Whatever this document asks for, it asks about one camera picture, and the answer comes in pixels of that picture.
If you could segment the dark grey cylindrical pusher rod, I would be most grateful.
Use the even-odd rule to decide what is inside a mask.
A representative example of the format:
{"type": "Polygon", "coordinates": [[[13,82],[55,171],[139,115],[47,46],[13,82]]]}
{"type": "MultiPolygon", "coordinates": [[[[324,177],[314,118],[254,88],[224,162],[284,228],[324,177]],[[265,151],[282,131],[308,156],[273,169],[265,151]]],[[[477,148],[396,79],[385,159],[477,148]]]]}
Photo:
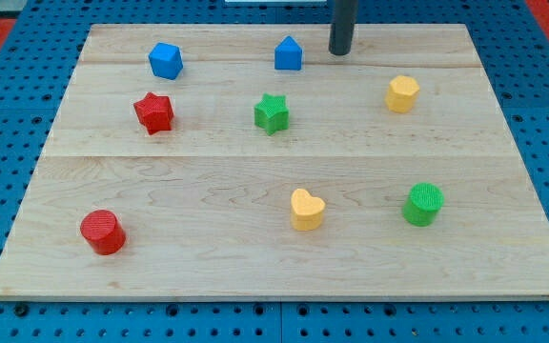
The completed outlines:
{"type": "Polygon", "coordinates": [[[335,56],[348,54],[352,48],[358,0],[335,0],[330,26],[329,53],[335,56]]]}

